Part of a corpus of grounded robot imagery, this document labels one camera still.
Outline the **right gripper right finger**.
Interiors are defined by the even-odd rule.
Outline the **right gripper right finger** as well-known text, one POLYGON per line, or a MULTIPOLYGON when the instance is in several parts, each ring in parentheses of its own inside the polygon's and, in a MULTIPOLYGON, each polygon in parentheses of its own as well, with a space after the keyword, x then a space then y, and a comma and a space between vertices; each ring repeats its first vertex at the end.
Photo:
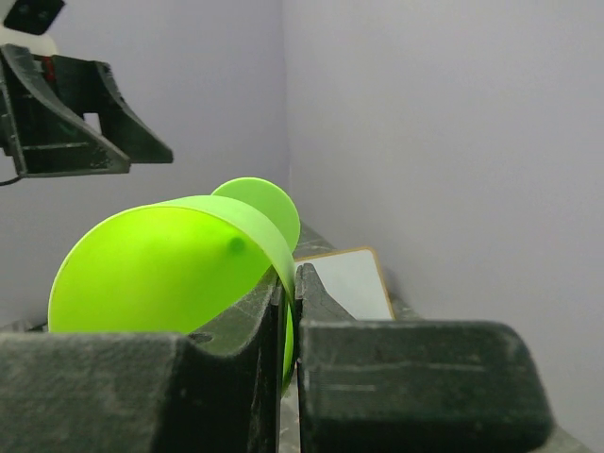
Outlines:
POLYGON ((305 452, 530 452, 553 414, 531 356, 489 321, 360 321, 310 264, 295 276, 305 452))

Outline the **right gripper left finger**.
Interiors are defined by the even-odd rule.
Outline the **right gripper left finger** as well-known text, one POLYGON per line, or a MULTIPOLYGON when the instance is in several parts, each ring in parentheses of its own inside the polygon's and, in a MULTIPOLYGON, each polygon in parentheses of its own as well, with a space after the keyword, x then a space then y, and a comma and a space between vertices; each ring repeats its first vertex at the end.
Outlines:
POLYGON ((275 452, 283 286, 275 272, 188 334, 1 336, 5 452, 275 452))

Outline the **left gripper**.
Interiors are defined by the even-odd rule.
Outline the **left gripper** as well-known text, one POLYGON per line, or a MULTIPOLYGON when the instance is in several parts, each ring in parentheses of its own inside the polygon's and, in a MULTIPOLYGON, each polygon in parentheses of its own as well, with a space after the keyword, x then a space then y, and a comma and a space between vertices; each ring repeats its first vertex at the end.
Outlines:
POLYGON ((27 48, 1 45, 1 148, 17 176, 125 174, 130 160, 174 161, 171 148, 125 101, 108 63, 51 60, 59 96, 27 48), (98 115, 106 139, 86 123, 86 113, 98 115))

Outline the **green wine glass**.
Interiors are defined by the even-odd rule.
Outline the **green wine glass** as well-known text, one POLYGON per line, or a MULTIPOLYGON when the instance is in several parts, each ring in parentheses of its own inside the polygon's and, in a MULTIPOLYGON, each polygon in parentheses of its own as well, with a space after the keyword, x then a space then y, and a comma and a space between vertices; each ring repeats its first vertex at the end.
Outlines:
POLYGON ((300 231, 292 198, 253 176, 209 194, 123 210, 67 253, 49 294, 48 328, 187 334, 233 306, 271 270, 292 317, 300 231))

